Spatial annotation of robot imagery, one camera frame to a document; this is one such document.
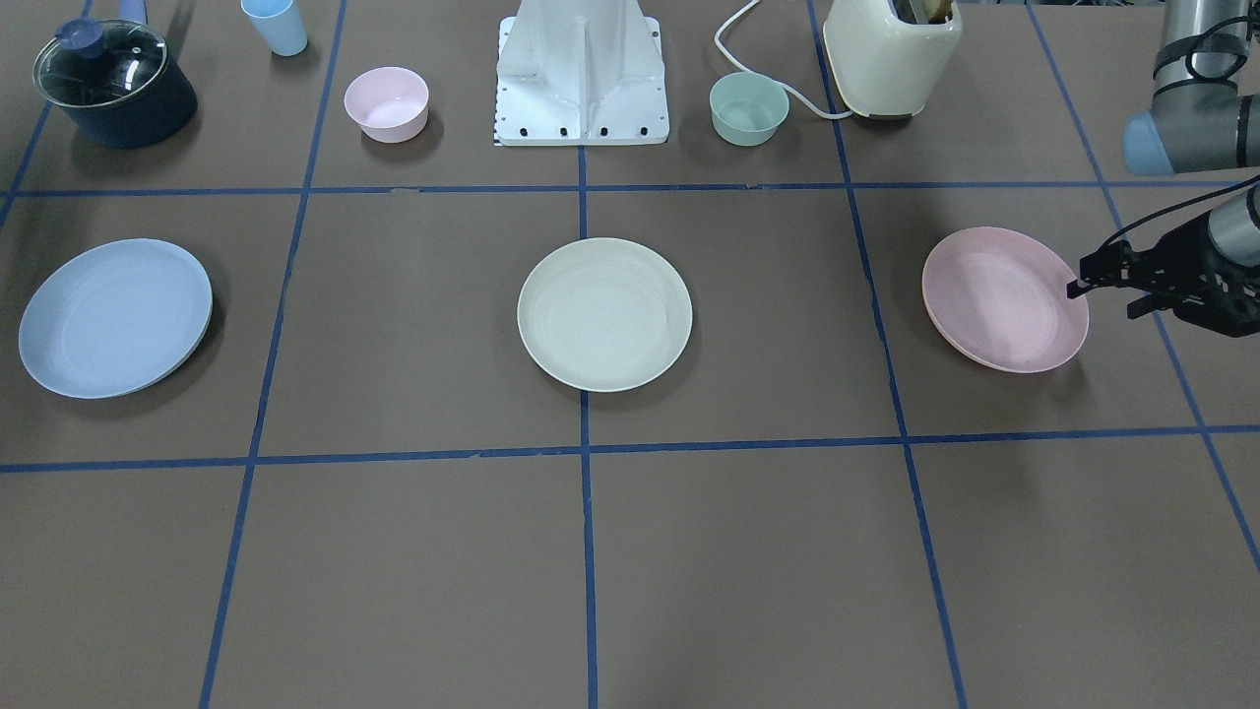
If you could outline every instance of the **blue cup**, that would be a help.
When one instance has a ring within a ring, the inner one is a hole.
[[[241,10],[276,54],[292,57],[306,49],[306,26],[294,0],[241,0]]]

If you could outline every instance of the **mint green bowl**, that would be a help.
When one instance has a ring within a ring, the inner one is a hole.
[[[767,76],[726,74],[709,91],[709,110],[713,130],[727,142],[746,147],[761,145],[788,117],[788,92]]]

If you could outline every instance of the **light blue plate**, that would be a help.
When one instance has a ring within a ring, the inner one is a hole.
[[[175,372],[210,321],[210,278],[174,243],[130,238],[79,253],[39,286],[18,327],[45,389],[105,399]]]

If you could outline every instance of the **pink bowl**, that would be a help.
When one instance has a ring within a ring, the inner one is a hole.
[[[344,102],[363,132],[381,142],[411,140],[428,122],[428,84],[402,67],[359,74],[346,87]]]
[[[924,263],[924,303],[941,335],[1004,373],[1052,370],[1085,343],[1090,309],[1068,300],[1072,268],[1041,242],[998,227],[945,237]]]

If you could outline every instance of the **white plastic stand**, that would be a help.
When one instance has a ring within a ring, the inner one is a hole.
[[[498,74],[498,144],[669,137],[660,24],[636,0],[522,0],[499,25]]]

